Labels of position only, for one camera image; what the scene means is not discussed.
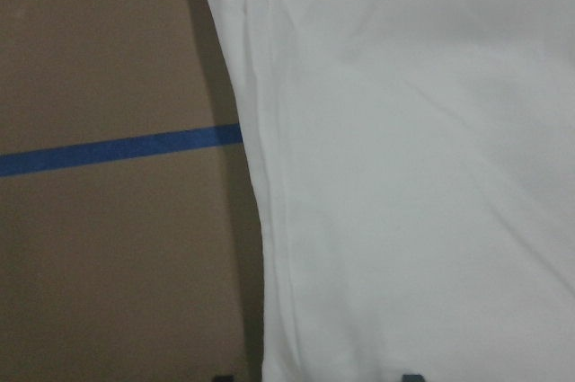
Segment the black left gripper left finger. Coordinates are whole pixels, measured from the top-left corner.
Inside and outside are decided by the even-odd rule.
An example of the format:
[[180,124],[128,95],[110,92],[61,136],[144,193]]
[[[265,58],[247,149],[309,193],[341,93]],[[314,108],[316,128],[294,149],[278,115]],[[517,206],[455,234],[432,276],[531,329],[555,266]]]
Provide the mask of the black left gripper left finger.
[[214,376],[214,382],[233,382],[233,375]]

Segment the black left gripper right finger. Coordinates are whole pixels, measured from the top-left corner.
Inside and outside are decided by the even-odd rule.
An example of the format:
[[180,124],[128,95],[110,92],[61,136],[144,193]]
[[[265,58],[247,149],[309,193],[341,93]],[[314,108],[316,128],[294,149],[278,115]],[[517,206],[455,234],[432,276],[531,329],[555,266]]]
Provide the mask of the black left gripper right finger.
[[422,382],[421,374],[403,374],[402,382]]

